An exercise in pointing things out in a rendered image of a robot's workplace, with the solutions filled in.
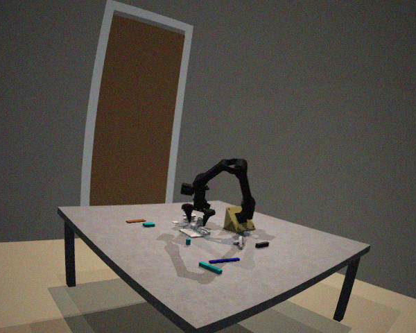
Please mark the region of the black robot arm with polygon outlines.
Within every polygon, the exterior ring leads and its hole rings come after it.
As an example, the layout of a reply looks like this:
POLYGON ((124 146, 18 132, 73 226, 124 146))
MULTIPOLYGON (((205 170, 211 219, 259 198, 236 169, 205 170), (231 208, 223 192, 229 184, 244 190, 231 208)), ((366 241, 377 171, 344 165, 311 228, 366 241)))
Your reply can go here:
POLYGON ((247 223, 247 219, 252 219, 256 202, 250 193, 248 184, 248 162, 244 159, 233 158, 229 160, 221 160, 207 172, 197 175, 192 185, 182 183, 180 193, 182 195, 192 196, 192 194, 195 192, 194 197, 205 198, 205 192, 206 190, 209 190, 206 184, 222 171, 226 171, 230 174, 235 174, 239 179, 242 190, 242 211, 235 213, 235 217, 239 223, 247 223), (230 165, 234 164, 234 168, 230 167, 230 165))

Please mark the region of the teal rectangular bar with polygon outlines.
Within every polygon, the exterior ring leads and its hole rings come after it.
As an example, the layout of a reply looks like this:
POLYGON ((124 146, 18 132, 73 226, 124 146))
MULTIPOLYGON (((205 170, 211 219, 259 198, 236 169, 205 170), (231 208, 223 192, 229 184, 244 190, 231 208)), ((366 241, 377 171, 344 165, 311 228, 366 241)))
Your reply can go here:
POLYGON ((211 266, 205 262, 199 262, 199 266, 209 270, 209 271, 213 271, 216 274, 222 274, 223 270, 216 268, 215 266, 211 266))

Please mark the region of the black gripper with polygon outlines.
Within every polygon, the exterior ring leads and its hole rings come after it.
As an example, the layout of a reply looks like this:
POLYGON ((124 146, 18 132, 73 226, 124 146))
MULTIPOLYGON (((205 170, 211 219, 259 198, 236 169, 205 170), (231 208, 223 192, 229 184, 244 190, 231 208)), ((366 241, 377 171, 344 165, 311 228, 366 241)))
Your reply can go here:
POLYGON ((209 219, 210 216, 213 216, 216 214, 216 211, 213 209, 204 209, 204 204, 205 204, 206 199, 205 198, 193 198, 193 205, 190 205, 188 203, 184 203, 181 206, 181 209, 184 211, 184 213, 187 216, 187 220, 189 222, 191 222, 191 213, 193 210, 199 211, 199 212, 204 212, 203 215, 203 222, 202 225, 205 226, 207 223, 207 220, 209 219))

